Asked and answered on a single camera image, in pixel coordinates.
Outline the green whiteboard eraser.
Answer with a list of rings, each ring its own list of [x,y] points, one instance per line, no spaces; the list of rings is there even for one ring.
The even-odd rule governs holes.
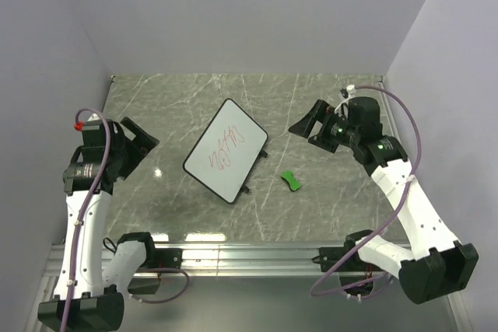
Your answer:
[[[284,171],[281,174],[281,179],[292,192],[296,192],[302,187],[301,183],[295,178],[291,170]]]

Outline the white board black frame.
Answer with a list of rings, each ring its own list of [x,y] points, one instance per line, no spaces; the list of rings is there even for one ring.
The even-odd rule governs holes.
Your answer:
[[[260,157],[268,132],[232,99],[223,101],[182,168],[214,195],[233,204],[249,191],[246,180]]]

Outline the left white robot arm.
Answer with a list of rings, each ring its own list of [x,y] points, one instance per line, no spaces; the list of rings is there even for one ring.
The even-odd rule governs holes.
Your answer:
[[[108,264],[103,263],[104,226],[114,184],[126,179],[158,145],[158,140],[124,117],[120,122],[78,121],[82,145],[63,173],[68,223],[60,274],[51,300],[37,319],[54,331],[116,331],[125,296],[137,270],[157,262],[149,232],[121,236]]]

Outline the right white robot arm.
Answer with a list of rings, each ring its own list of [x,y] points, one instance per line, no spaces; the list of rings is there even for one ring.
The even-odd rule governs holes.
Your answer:
[[[341,267],[362,270],[371,265],[396,278],[417,305],[467,286],[478,252],[472,244],[461,243],[437,214],[399,140],[384,135],[375,99],[356,97],[338,108],[317,100],[289,132],[330,153],[339,146],[350,149],[391,204],[392,218],[402,224],[410,244],[404,248],[391,243],[380,230],[350,234],[340,259],[332,260],[328,249],[320,249],[315,258],[324,271],[319,285]]]

